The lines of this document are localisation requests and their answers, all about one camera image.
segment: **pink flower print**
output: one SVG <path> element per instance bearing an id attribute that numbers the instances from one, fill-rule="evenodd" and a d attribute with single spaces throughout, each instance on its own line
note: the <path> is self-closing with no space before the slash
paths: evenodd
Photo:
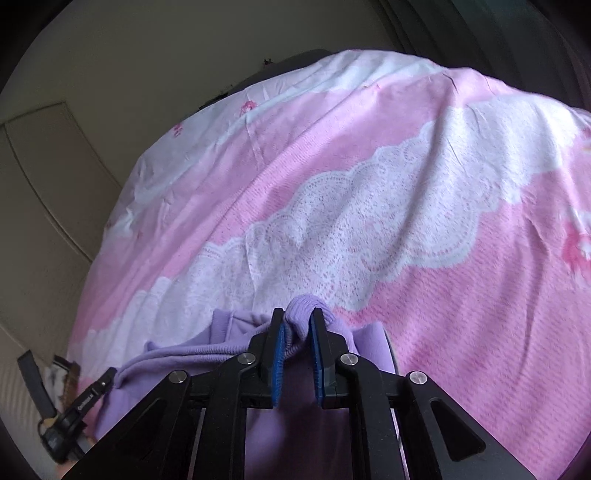
<path id="1" fill-rule="evenodd" d="M 173 127 L 173 135 L 174 135 L 174 137 L 177 138 L 181 134 L 182 131 L 183 131 L 183 125 L 182 124 L 176 124 Z"/>
<path id="2" fill-rule="evenodd" d="M 579 232 L 571 222 L 567 223 L 566 232 L 562 259 L 573 274 L 591 283 L 591 235 Z"/>
<path id="3" fill-rule="evenodd" d="M 248 100 L 244 102 L 244 105 L 240 108 L 240 116 L 244 115 L 246 112 L 250 112 L 253 108 L 256 107 L 256 103 L 252 100 Z"/>

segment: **purple hoodie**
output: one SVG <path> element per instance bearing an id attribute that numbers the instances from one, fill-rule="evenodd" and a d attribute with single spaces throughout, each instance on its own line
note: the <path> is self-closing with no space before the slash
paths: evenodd
<path id="1" fill-rule="evenodd" d="M 306 343 L 314 308 L 324 311 L 327 329 L 345 337 L 349 350 L 379 369 L 395 372 L 388 339 L 380 323 L 351 330 L 318 298 L 301 295 L 285 310 L 285 367 L 281 399 L 274 410 L 248 410 L 245 479 L 346 480 L 352 477 L 346 410 L 322 410 L 314 397 L 311 353 Z M 189 341 L 145 352 L 124 365 L 96 424 L 101 438 L 170 371 L 191 375 L 212 370 L 246 351 L 251 337 L 264 332 L 271 316 L 215 310 L 212 324 Z"/>

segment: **bed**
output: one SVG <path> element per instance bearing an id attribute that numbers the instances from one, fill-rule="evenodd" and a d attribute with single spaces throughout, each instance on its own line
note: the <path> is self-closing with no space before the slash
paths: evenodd
<path id="1" fill-rule="evenodd" d="M 587 112 L 399 53 L 248 86 L 138 160 L 70 339 L 80 387 L 217 307 L 312 293 L 555 480 L 591 431 L 590 155 Z"/>

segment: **black metal bracket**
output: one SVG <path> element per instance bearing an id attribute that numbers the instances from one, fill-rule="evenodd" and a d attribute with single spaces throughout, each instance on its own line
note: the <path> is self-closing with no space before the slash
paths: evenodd
<path id="1" fill-rule="evenodd" d="M 216 370 L 171 372 L 66 480 L 243 480 L 246 409 L 273 408 L 280 396 L 283 316 L 275 309 L 268 332 Z M 382 372 L 349 352 L 320 309 L 309 342 L 320 406 L 349 409 L 355 480 L 535 480 L 423 372 Z"/>
<path id="2" fill-rule="evenodd" d="M 310 343 L 320 406 L 349 409 L 356 480 L 403 480 L 405 467 L 411 480 L 535 480 L 425 373 L 382 372 L 350 353 L 320 309 L 310 317 Z"/>
<path id="3" fill-rule="evenodd" d="M 171 372 L 65 478 L 242 480 L 246 409 L 273 408 L 281 394 L 283 315 L 275 309 L 269 330 L 214 371 L 193 377 Z"/>

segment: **blue gripper pad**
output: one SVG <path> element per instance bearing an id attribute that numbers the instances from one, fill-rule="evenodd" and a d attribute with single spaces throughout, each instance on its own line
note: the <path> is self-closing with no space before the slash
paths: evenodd
<path id="1" fill-rule="evenodd" d="M 273 373 L 271 400 L 276 407 L 281 396 L 281 385 L 283 383 L 283 362 L 285 360 L 285 326 L 283 323 L 279 327 L 277 344 L 275 346 L 275 356 L 273 357 Z"/>
<path id="2" fill-rule="evenodd" d="M 318 346 L 318 332 L 312 316 L 310 316 L 311 350 L 314 363 L 314 393 L 318 405 L 322 406 L 324 400 L 324 378 L 322 370 L 322 359 L 320 357 L 320 347 Z"/>

